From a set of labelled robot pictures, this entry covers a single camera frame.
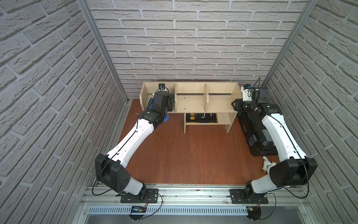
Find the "blue and grey cloth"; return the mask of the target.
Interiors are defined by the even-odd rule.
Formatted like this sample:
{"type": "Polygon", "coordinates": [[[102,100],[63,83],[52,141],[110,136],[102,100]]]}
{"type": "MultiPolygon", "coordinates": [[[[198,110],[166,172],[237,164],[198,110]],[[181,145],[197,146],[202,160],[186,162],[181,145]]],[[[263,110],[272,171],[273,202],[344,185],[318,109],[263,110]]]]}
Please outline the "blue and grey cloth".
{"type": "Polygon", "coordinates": [[[148,105],[147,105],[147,109],[153,110],[155,112],[158,113],[164,113],[164,119],[163,122],[167,122],[169,119],[169,115],[167,113],[167,111],[163,111],[159,106],[157,106],[156,104],[154,104],[154,97],[150,98],[148,105]]]}

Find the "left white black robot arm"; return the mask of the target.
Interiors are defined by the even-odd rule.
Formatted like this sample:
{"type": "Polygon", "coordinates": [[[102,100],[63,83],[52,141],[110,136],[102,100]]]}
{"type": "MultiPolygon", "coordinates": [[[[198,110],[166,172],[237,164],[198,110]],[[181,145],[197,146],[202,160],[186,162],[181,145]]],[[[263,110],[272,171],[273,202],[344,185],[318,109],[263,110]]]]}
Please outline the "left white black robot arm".
{"type": "Polygon", "coordinates": [[[123,140],[109,152],[100,153],[95,158],[98,182],[117,193],[125,192],[135,196],[144,194],[145,184],[131,177],[126,167],[143,141],[168,119],[173,101],[174,95],[168,91],[158,90],[154,93],[152,100],[123,140]]]}

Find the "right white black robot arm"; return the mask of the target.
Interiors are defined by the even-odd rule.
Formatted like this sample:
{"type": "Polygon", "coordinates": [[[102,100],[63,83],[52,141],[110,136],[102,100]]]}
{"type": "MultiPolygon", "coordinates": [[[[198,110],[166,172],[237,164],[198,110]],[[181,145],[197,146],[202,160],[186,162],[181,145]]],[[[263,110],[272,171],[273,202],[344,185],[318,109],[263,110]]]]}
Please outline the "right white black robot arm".
{"type": "Polygon", "coordinates": [[[309,185],[309,179],[318,164],[299,147],[286,125],[280,107],[271,104],[266,87],[245,84],[242,98],[232,102],[238,112],[238,120],[253,156],[275,155],[279,163],[265,160],[266,175],[248,181],[243,196],[252,202],[259,196],[277,189],[309,185]]]}

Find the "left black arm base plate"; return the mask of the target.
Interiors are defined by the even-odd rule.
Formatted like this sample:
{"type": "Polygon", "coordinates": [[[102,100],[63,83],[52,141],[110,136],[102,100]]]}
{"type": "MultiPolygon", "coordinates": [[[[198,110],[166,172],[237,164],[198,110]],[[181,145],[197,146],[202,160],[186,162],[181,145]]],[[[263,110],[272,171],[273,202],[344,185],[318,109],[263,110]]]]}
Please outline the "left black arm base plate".
{"type": "Polygon", "coordinates": [[[158,189],[145,189],[139,195],[124,192],[121,196],[121,203],[157,203],[158,189]]]}

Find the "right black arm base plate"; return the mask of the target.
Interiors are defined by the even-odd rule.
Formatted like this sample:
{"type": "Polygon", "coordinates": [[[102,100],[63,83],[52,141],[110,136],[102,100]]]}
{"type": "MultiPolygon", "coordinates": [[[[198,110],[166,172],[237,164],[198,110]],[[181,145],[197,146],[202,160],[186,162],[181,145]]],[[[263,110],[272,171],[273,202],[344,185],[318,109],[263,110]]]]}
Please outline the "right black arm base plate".
{"type": "Polygon", "coordinates": [[[250,193],[246,189],[229,190],[232,204],[268,204],[266,194],[250,193]]]}

